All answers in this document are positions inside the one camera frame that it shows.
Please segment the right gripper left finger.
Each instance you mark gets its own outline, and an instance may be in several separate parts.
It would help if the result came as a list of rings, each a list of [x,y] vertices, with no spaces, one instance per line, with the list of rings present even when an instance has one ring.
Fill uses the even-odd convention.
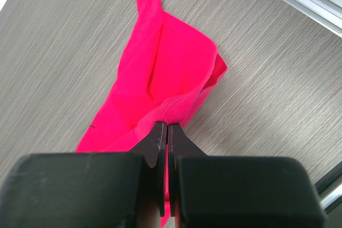
[[[167,124],[127,152],[21,157],[1,187],[1,227],[159,227]]]

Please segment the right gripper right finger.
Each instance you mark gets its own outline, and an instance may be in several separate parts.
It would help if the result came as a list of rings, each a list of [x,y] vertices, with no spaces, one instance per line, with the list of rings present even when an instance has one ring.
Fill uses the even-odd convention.
[[[168,127],[168,192],[177,227],[325,227],[308,173],[288,157],[209,156]]]

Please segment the magenta t shirt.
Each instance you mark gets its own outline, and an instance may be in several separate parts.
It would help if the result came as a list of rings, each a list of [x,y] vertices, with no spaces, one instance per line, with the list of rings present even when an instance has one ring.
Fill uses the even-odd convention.
[[[122,53],[116,80],[76,153],[127,152],[155,123],[182,129],[227,70],[216,44],[170,15],[161,0],[136,0],[137,21]],[[164,206],[169,217],[166,139]]]

